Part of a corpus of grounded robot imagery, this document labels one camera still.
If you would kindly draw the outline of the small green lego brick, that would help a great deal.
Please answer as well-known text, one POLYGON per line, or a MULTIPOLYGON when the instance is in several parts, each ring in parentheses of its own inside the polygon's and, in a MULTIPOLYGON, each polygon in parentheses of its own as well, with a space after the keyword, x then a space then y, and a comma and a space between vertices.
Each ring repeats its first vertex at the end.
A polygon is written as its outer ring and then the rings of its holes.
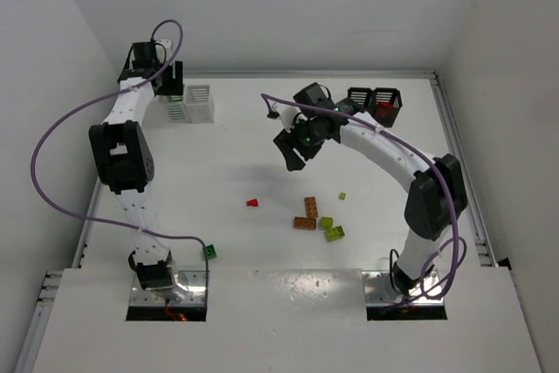
POLYGON ((207 259, 215 259, 217 257, 214 245, 207 245, 204 247, 204 257, 207 259))

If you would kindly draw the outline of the red lego brick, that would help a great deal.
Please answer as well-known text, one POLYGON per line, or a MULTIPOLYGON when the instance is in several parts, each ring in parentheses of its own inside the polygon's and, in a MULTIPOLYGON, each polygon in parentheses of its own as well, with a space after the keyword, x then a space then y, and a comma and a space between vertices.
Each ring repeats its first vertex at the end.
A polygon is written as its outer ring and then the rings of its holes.
POLYGON ((377 113, 381 119, 389 119, 394 114, 394 107, 389 102, 382 102, 377 105, 377 113))

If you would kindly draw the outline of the red lego wedge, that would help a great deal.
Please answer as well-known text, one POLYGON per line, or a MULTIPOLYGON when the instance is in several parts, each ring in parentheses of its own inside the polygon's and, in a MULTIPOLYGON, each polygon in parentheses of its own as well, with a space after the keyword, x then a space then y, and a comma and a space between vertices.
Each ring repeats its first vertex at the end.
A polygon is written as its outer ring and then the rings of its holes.
POLYGON ((246 202, 246 205, 249 207, 258 207, 259 206, 259 201, 254 198, 254 199, 250 199, 246 202))

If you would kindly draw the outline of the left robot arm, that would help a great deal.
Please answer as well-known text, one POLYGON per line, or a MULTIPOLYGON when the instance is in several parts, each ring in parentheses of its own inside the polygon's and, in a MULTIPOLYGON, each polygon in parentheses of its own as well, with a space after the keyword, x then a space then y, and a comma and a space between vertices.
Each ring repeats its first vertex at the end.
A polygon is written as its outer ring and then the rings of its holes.
POLYGON ((133 226, 135 247, 128 263, 141 289, 164 296, 176 286, 177 273, 170 248, 148 233, 155 220, 150 187, 155 161, 141 129, 152 99, 176 86, 159 50, 167 51, 152 38, 132 44, 118 78, 122 92, 107 118, 89 128, 88 136, 98 177, 115 194, 133 226))

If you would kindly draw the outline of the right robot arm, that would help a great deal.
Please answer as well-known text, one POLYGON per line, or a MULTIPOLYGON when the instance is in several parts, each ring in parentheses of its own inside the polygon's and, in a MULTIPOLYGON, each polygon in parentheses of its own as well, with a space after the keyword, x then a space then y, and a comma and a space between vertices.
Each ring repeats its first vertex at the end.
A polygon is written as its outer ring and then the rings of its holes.
MULTIPOLYGON (((401 162, 423 155, 446 155, 450 151, 445 124, 437 96, 428 79, 349 78, 322 81, 329 95, 341 101, 347 86, 392 85, 401 93, 403 107, 391 132, 412 144, 401 162)), ((264 237, 268 269, 285 270, 387 270, 390 250, 402 251, 410 229, 405 218, 409 196, 403 183, 415 180, 413 173, 400 171, 392 175, 357 150, 333 139, 324 142, 321 151, 305 168, 289 171, 285 158, 274 143, 283 131, 279 119, 265 118, 262 144, 259 146, 267 182, 265 220, 269 222, 264 237), (345 236, 326 240, 322 229, 296 230, 293 220, 305 216, 305 197, 315 197, 321 216, 332 217, 345 236)))

